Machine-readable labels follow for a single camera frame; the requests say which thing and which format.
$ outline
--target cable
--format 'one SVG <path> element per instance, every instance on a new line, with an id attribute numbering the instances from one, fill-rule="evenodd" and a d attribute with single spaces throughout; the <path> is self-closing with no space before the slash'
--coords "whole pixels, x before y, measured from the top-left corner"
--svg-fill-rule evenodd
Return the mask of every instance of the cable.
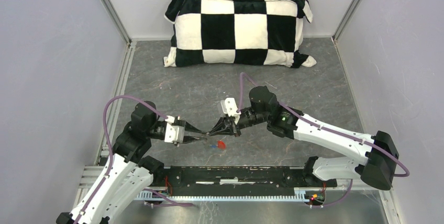
<path id="1" fill-rule="evenodd" d="M 108 112 L 108 108 L 109 106 L 116 100 L 121 99 L 121 98 L 129 98 L 132 99 L 134 101 L 137 101 L 139 103 L 141 103 L 142 105 L 148 107 L 150 110 L 152 110 L 154 113 L 156 113 L 157 115 L 159 115 L 159 117 L 167 119 L 168 116 L 159 112 L 158 110 L 154 109 L 151 105 L 145 103 L 144 101 L 142 101 L 141 99 L 138 99 L 136 97 L 133 96 L 129 96 L 129 95 L 120 95 L 120 96 L 116 96 L 111 98 L 105 105 L 105 109 L 103 110 L 103 117 L 102 117 L 102 122 L 103 122 L 103 129 L 105 131 L 105 138 L 106 138 L 106 145 L 108 146 L 108 151 L 109 151 L 109 165 L 108 165 L 108 169 L 105 172 L 105 175 L 102 177 L 102 179 L 100 180 L 99 184 L 97 185 L 97 187 L 94 189 L 94 191 L 91 193 L 91 196 L 86 200 L 85 205 L 83 205 L 83 207 L 80 209 L 80 212 L 85 212 L 85 210 L 88 208 L 88 205 L 91 203 L 91 201 L 93 200 L 94 196 L 97 194 L 98 190 L 102 187 L 103 183 L 106 180 L 106 177 L 109 175 L 109 173 L 111 172 L 111 169 L 113 167 L 114 164 L 114 157 L 113 157 L 113 148 L 111 145 L 111 140 L 109 139 L 109 133 L 108 133 L 108 126 L 106 124 L 106 113 Z M 74 220 L 73 224 L 78 224 L 80 218 L 82 217 L 82 215 L 77 215 L 76 219 Z"/>
<path id="2" fill-rule="evenodd" d="M 249 77 L 245 72 L 242 72 L 239 75 L 239 81 L 240 81 L 239 108 L 237 109 L 236 112 L 240 112 L 240 110 L 242 109 L 242 106 L 243 106 L 243 77 L 246 77 L 248 79 L 248 81 L 250 81 L 250 83 L 252 83 L 254 86 L 258 86 L 258 84 L 251 77 Z"/>
<path id="3" fill-rule="evenodd" d="M 324 201 L 321 201 L 321 200 L 319 200 L 319 199 L 317 199 L 317 198 L 313 198 L 313 200 L 315 200 L 315 201 L 317 201 L 317 202 L 319 202 L 319 203 L 321 203 L 321 204 L 324 204 L 325 201 L 327 200 L 327 192 L 326 192 L 326 191 L 323 191 L 322 194 L 324 195 Z"/>
<path id="4" fill-rule="evenodd" d="M 336 205 L 336 204 L 342 202 L 345 198 L 347 198 L 347 196 L 349 195 L 349 193 L 351 191 L 352 185 L 353 185 L 353 180 L 350 180 L 350 185 L 348 186 L 346 193 L 342 197 L 340 197 L 339 200 L 333 201 L 332 203 L 328 203 L 328 204 L 322 204 L 320 206 L 313 206 L 313 205 L 307 205 L 307 206 L 309 206 L 310 208 L 324 208 L 324 207 L 330 207 L 330 206 Z"/>
<path id="5" fill-rule="evenodd" d="M 256 84 L 256 82 L 255 82 L 252 78 L 250 78 L 245 72 L 242 72 L 242 73 L 240 74 L 240 95 L 241 95 L 241 96 L 243 95 L 243 77 L 244 77 L 244 76 L 245 76 L 245 77 L 246 77 L 246 78 L 247 78 L 247 79 L 248 79 L 248 80 L 249 80 L 254 86 L 258 86 L 258 85 Z M 241 97 L 240 102 L 239 102 L 239 108 L 242 108 L 242 104 L 243 104 L 243 103 L 242 103 L 242 97 Z M 316 124 L 315 122 L 311 122 L 310 120 L 308 120 L 308 119 L 302 117 L 301 115 L 297 114 L 295 111 L 293 111 L 292 109 L 290 109 L 286 104 L 284 104 L 284 103 L 282 103 L 282 102 L 279 102 L 279 105 L 281 105 L 282 107 L 284 107 L 284 108 L 285 108 L 286 110 L 288 110 L 291 114 L 293 114 L 294 116 L 296 116 L 298 119 L 300 119 L 300 120 L 302 120 L 302 121 L 304 121 L 304 122 L 306 122 L 306 123 L 308 123 L 308 124 L 310 124 L 310 125 L 312 125 L 312 126 L 315 126 L 316 128 L 319 128 L 319 127 L 320 127 L 319 124 Z M 343 132 L 340 132 L 340 131 L 337 131 L 337 130 L 330 129 L 330 128 L 328 128 L 328 127 L 322 127 L 322 130 L 325 130 L 325 131 L 328 131 L 328 132 L 334 133 L 334 134 L 336 134 L 336 135 L 339 135 L 339 136 L 342 136 L 342 137 L 345 137 L 345 138 L 349 138 L 349 139 L 354 140 L 354 141 L 359 142 L 359 143 L 366 144 L 366 145 L 370 146 L 371 148 L 375 148 L 376 150 L 382 152 L 384 155 L 386 155 L 387 157 L 389 157 L 391 160 L 393 160 L 397 165 L 399 165 L 399 166 L 404 170 L 404 172 L 405 172 L 404 174 L 394 174 L 395 177 L 408 177 L 408 176 L 410 175 L 410 171 L 407 169 L 407 167 L 406 167 L 401 161 L 399 161 L 395 156 L 391 155 L 389 152 L 385 151 L 385 150 L 382 149 L 381 147 L 379 147 L 379 146 L 377 146 L 377 145 L 375 145 L 375 144 L 373 144 L 373 143 L 367 142 L 367 141 L 365 141 L 365 140 L 359 139 L 359 138 L 357 138 L 357 137 L 355 137 L 355 136 L 348 135 L 348 134 L 346 134 L 346 133 L 343 133 Z"/>
<path id="6" fill-rule="evenodd" d="M 152 189 L 145 188 L 144 191 L 152 192 L 153 194 L 155 194 L 155 195 L 161 197 L 162 199 L 168 201 L 169 203 L 171 203 L 171 204 L 167 204 L 167 205 L 151 205 L 152 207 L 174 207 L 174 206 L 178 206 L 178 207 L 194 207 L 195 206 L 193 203 L 178 203 L 178 202 L 175 202 L 173 200 L 168 199 L 165 195 L 163 195 L 163 194 L 161 194 L 161 193 L 159 193 L 159 192 L 157 192 L 155 190 L 152 190 Z"/>

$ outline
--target checkered pillow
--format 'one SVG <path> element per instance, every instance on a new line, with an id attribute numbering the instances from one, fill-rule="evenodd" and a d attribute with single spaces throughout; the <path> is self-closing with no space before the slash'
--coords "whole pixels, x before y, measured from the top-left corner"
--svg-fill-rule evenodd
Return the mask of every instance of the checkered pillow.
<path id="1" fill-rule="evenodd" d="M 165 18 L 174 35 L 165 67 L 201 63 L 313 66 L 300 54 L 307 0 L 172 0 Z"/>

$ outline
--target purple cable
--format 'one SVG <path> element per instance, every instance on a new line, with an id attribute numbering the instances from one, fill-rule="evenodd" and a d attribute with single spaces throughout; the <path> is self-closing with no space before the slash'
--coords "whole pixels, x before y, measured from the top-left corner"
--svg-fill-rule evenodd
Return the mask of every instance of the purple cable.
<path id="1" fill-rule="evenodd" d="M 243 102 L 242 102 L 242 97 L 243 97 L 243 77 L 246 77 L 254 86 L 258 86 L 257 85 L 257 83 L 251 78 L 251 77 L 249 77 L 245 72 L 242 72 L 241 74 L 240 74 L 240 99 L 239 99 L 239 109 L 238 109 L 238 112 L 240 111 L 240 109 L 242 108 L 242 106 L 243 106 Z M 286 104 L 284 104 L 284 103 L 282 103 L 282 102 L 279 102 L 279 104 L 282 106 L 282 107 L 284 107 L 286 110 L 288 110 L 291 114 L 293 114 L 294 116 L 296 116 L 298 119 L 300 119 L 300 120 L 302 120 L 302 121 L 304 121 L 304 122 L 306 122 L 306 123 L 308 123 L 308 124 L 310 124 L 310 125 L 312 125 L 312 126 L 315 126 L 316 128 L 319 128 L 320 127 L 320 125 L 319 124 L 316 124 L 316 123 L 314 123 L 314 122 L 311 122 L 310 120 L 308 120 L 308 119 L 306 119 L 306 118 L 303 118 L 301 115 L 299 115 L 299 114 L 297 114 L 295 111 L 293 111 L 291 108 L 289 108 Z M 382 152 L 384 155 L 386 155 L 387 157 L 389 157 L 391 160 L 393 160 L 397 165 L 399 165 L 403 170 L 404 170 L 404 174 L 394 174 L 394 176 L 395 177 L 408 177 L 409 175 L 410 175 L 410 171 L 407 169 L 407 167 L 401 162 L 401 161 L 399 161 L 396 157 L 394 157 L 393 155 L 391 155 L 389 152 L 387 152 L 387 151 L 385 151 L 384 149 L 382 149 L 381 147 L 379 147 L 379 146 L 377 146 L 377 145 L 375 145 L 375 144 L 373 144 L 373 143 L 369 143 L 369 142 L 367 142 L 367 141 L 363 141 L 362 139 L 359 139 L 359 138 L 357 138 L 357 137 L 355 137 L 355 136 L 352 136 L 352 135 L 348 135 L 348 134 L 346 134 L 346 133 L 343 133 L 343 132 L 340 132 L 340 131 L 336 131 L 336 130 L 333 130 L 333 129 L 330 129 L 330 128 L 328 128 L 328 127 L 322 127 L 322 130 L 325 130 L 325 131 L 328 131 L 328 132 L 331 132 L 331 133 L 333 133 L 333 134 L 336 134 L 336 135 L 339 135 L 339 136 L 342 136 L 342 137 L 345 137 L 345 138 L 349 138 L 349 139 L 351 139 L 351 140 L 354 140 L 354 141 L 357 141 L 357 142 L 359 142 L 359 143 L 364 143 L 364 144 L 366 144 L 366 145 L 368 145 L 368 146 L 370 146 L 370 147 L 372 147 L 372 148 L 375 148 L 376 150 L 378 150 L 378 151 L 380 151 L 380 152 Z M 339 202 L 341 202 L 341 201 L 343 201 L 347 196 L 348 196 L 348 194 L 350 193 L 350 190 L 351 190 L 351 186 L 353 185 L 353 180 L 350 180 L 350 185 L 349 185 L 349 187 L 348 187 L 348 189 L 347 189 L 347 191 L 346 191 L 346 193 L 339 199 L 339 200 L 337 200 L 337 201 L 334 201 L 334 202 L 332 202 L 332 203 L 328 203 L 328 204 L 326 204 L 326 205 L 323 205 L 324 207 L 327 207 L 327 206 L 331 206 L 331 205 L 334 205 L 334 204 L 336 204 L 336 203 L 339 203 Z"/>
<path id="2" fill-rule="evenodd" d="M 288 106 L 286 106 L 284 103 L 279 102 L 279 104 L 280 104 L 282 107 L 284 107 L 286 110 L 288 110 L 291 114 L 293 114 L 294 116 L 296 116 L 297 118 L 299 118 L 300 120 L 302 120 L 302 121 L 304 121 L 304 122 L 306 122 L 306 123 L 308 123 L 308 124 L 310 124 L 310 125 L 313 125 L 313 126 L 316 127 L 316 128 L 319 128 L 319 127 L 320 127 L 319 124 L 316 124 L 316 123 L 311 122 L 310 120 L 308 120 L 308 119 L 306 119 L 306 118 L 303 118 L 301 115 L 299 115 L 299 114 L 297 114 L 295 111 L 291 110 L 291 109 L 290 109 Z M 337 131 L 337 130 L 330 129 L 330 128 L 328 128 L 328 127 L 322 127 L 322 130 L 325 130 L 325 131 L 328 131 L 328 132 L 334 133 L 334 134 L 336 134 L 336 135 L 339 135 L 339 136 L 342 136 L 342 137 L 345 137 L 345 138 L 349 138 L 349 139 L 354 140 L 354 141 L 359 142 L 359 143 L 361 143 L 361 142 L 363 141 L 362 139 L 359 139 L 359 138 L 357 138 L 357 137 L 355 137 L 355 136 L 348 135 L 348 134 L 346 134 L 346 133 L 343 133 L 343 132 L 340 132 L 340 131 Z M 401 161 L 399 161 L 395 156 L 391 155 L 389 152 L 385 151 L 384 149 L 382 149 L 381 147 L 379 147 L 379 146 L 377 146 L 377 145 L 375 145 L 375 144 L 373 144 L 373 143 L 370 143 L 370 142 L 364 141 L 364 144 L 366 144 L 366 145 L 370 146 L 371 148 L 375 148 L 376 150 L 382 152 L 384 155 L 386 155 L 386 156 L 389 157 L 391 160 L 393 160 L 397 165 L 399 165 L 399 166 L 405 171 L 404 174 L 394 174 L 393 176 L 395 176 L 395 177 L 408 177 L 408 176 L 410 175 L 410 171 L 407 169 L 407 167 L 406 167 Z"/>
<path id="3" fill-rule="evenodd" d="M 254 86 L 258 86 L 258 84 L 249 77 L 245 72 L 240 73 L 239 75 L 239 81 L 240 81 L 240 94 L 239 94 L 239 108 L 236 112 L 240 112 L 243 106 L 243 77 L 246 77 L 250 83 L 252 83 Z"/>
<path id="4" fill-rule="evenodd" d="M 171 204 L 167 204 L 167 205 L 162 205 L 162 204 L 160 204 L 160 205 L 152 205 L 153 207 L 194 207 L 193 203 L 178 203 L 178 202 L 175 202 L 173 200 L 168 199 L 165 195 L 163 195 L 163 194 L 161 194 L 161 193 L 159 193 L 157 191 L 154 191 L 152 189 L 145 188 L 144 191 L 152 192 L 153 194 L 155 194 L 155 195 L 161 197 L 162 199 L 168 201 L 169 203 L 171 203 Z"/>
<path id="5" fill-rule="evenodd" d="M 154 109 L 151 105 L 145 103 L 143 100 L 138 99 L 136 97 L 133 96 L 129 96 L 129 95 L 120 95 L 120 96 L 116 96 L 111 98 L 110 101 L 108 101 L 105 105 L 105 109 L 103 110 L 103 117 L 102 117 L 102 121 L 103 121 L 103 129 L 105 131 L 105 138 L 106 138 L 106 145 L 108 146 L 108 151 L 109 151 L 109 166 L 108 169 L 105 172 L 105 176 L 102 178 L 102 180 L 100 180 L 99 184 L 97 185 L 97 187 L 94 189 L 94 191 L 91 193 L 91 196 L 86 200 L 85 205 L 83 205 L 82 209 L 80 210 L 80 212 L 85 211 L 88 208 L 88 205 L 91 203 L 91 201 L 93 200 L 94 196 L 97 194 L 98 190 L 101 188 L 101 186 L 103 185 L 103 183 L 106 180 L 106 176 L 109 175 L 109 173 L 111 172 L 111 168 L 113 167 L 113 163 L 114 163 L 114 157 L 113 157 L 113 148 L 111 145 L 111 140 L 109 139 L 109 133 L 108 133 L 108 126 L 106 124 L 106 113 L 108 112 L 108 108 L 109 106 L 116 100 L 121 99 L 121 98 L 129 98 L 132 99 L 134 101 L 137 101 L 139 103 L 141 103 L 142 105 L 148 107 L 150 110 L 152 110 L 154 113 L 156 113 L 157 115 L 159 115 L 159 117 L 167 119 L 168 116 L 159 112 L 158 110 Z M 79 220 L 82 216 L 79 214 L 77 215 L 76 219 L 74 220 L 73 224 L 77 224 L 79 223 Z"/>
<path id="6" fill-rule="evenodd" d="M 336 204 L 342 202 L 345 198 L 347 198 L 348 194 L 350 193 L 352 185 L 353 185 L 353 180 L 350 180 L 350 185 L 348 186 L 346 193 L 342 197 L 340 197 L 339 200 L 335 200 L 332 203 L 328 203 L 328 204 L 322 204 L 321 206 L 312 205 L 312 208 L 330 207 L 330 206 L 333 206 L 333 205 L 336 205 Z"/>

